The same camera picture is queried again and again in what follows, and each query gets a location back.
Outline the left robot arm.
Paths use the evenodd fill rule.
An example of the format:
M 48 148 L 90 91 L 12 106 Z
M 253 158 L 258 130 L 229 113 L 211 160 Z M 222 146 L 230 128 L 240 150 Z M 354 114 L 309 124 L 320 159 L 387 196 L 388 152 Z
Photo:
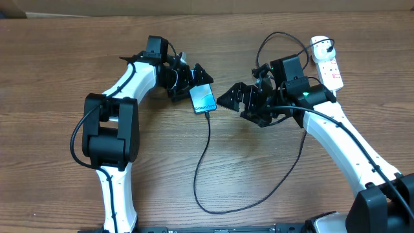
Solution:
M 184 54 L 170 55 L 171 43 L 149 36 L 145 50 L 126 57 L 123 76 L 102 94 L 88 94 L 77 130 L 82 131 L 86 165 L 96 171 L 102 188 L 105 221 L 100 232 L 138 232 L 138 214 L 133 204 L 132 165 L 140 147 L 138 105 L 155 87 L 167 91 L 177 102 L 191 98 L 196 111 L 206 111 L 204 97 L 211 93 L 213 78 Z

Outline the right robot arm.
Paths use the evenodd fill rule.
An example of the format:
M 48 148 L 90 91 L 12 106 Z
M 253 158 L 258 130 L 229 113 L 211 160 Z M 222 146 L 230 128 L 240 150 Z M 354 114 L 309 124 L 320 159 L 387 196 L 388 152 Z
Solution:
M 354 194 L 347 213 L 312 217 L 302 232 L 412 232 L 413 175 L 402 175 L 383 159 L 345 116 L 333 92 L 311 85 L 297 55 L 252 69 L 257 82 L 234 84 L 217 103 L 260 127 L 292 117 L 312 135 L 342 171 Z

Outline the blue screen smartphone black case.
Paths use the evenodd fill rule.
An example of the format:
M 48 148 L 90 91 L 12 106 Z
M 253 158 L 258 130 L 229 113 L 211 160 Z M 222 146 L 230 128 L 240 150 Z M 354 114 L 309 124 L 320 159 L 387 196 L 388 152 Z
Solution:
M 193 87 L 190 89 L 190 97 L 195 114 L 207 113 L 217 109 L 210 84 Z

